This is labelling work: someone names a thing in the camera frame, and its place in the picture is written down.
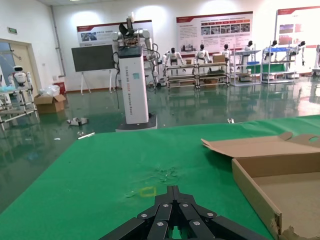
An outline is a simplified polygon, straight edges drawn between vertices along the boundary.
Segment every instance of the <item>cardboard box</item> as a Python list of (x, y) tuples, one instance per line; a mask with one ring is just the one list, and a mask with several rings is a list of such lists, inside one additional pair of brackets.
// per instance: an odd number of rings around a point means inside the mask
[(212, 56), (212, 62), (213, 63), (223, 63), (225, 62), (225, 55), (214, 55)]
[(234, 158), (234, 180), (274, 239), (320, 240), (319, 136), (202, 141)]
[(65, 100), (66, 98), (61, 94), (58, 96), (37, 95), (34, 98), (34, 103), (39, 114), (51, 114), (64, 110)]

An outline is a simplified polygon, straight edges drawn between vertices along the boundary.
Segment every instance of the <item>wall poster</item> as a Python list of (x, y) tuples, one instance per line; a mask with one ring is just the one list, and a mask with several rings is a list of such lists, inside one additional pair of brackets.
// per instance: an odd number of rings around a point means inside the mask
[[(111, 34), (113, 32), (119, 32), (120, 22), (88, 25), (88, 26), (77, 26), (77, 35), (80, 47), (90, 47), (98, 45), (112, 45)], [(135, 21), (132, 24), (135, 29), (146, 29), (149, 30), (150, 36), (154, 38), (154, 31), (151, 20)]]
[(253, 11), (176, 18), (178, 51), (194, 55), (204, 44), (209, 53), (218, 53), (228, 44), (242, 49), (252, 37)]
[(287, 8), (277, 11), (275, 39), (279, 47), (295, 47), (305, 41), (305, 66), (302, 66), (301, 63), (301, 51), (296, 62), (298, 72), (307, 73), (314, 67), (316, 47), (320, 44), (320, 32), (316, 24), (319, 16), (320, 6)]

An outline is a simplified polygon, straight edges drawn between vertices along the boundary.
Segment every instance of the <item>white wall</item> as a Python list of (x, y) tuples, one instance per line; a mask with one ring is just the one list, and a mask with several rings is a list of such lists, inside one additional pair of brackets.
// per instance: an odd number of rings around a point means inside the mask
[[(17, 29), (18, 34), (8, 33), (7, 27)], [(38, 69), (34, 74), (42, 87), (61, 74), (48, 6), (36, 0), (0, 0), (0, 39), (32, 45)]]
[[(257, 49), (269, 45), (275, 35), (278, 9), (317, 6), (319, 0), (117, 0), (112, 2), (57, 6), (54, 14), (66, 67), (68, 91), (80, 89), (71, 48), (79, 47), (77, 26), (123, 22), (128, 13), (135, 19), (152, 20), (154, 42), (164, 53), (177, 45), (176, 17), (253, 11), (252, 40)], [(108, 87), (107, 71), (88, 72), (91, 88)]]

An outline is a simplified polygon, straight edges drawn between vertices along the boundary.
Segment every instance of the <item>black display board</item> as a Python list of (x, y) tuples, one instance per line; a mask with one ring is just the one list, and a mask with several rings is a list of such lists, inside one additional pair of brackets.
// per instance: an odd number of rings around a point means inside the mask
[(114, 69), (112, 45), (72, 48), (76, 72)]

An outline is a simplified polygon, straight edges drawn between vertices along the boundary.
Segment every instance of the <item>reflective green floor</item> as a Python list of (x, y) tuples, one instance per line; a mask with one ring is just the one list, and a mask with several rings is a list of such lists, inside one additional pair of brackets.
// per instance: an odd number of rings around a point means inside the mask
[[(67, 95), (65, 112), (19, 118), (0, 132), (0, 213), (52, 164), (78, 132), (114, 132), (124, 118), (122, 93), (94, 92)], [(235, 123), (320, 114), (320, 81), (296, 84), (189, 88), (148, 92), (149, 111), (157, 113), (158, 128)], [(69, 126), (71, 117), (89, 118), (83, 129)]]

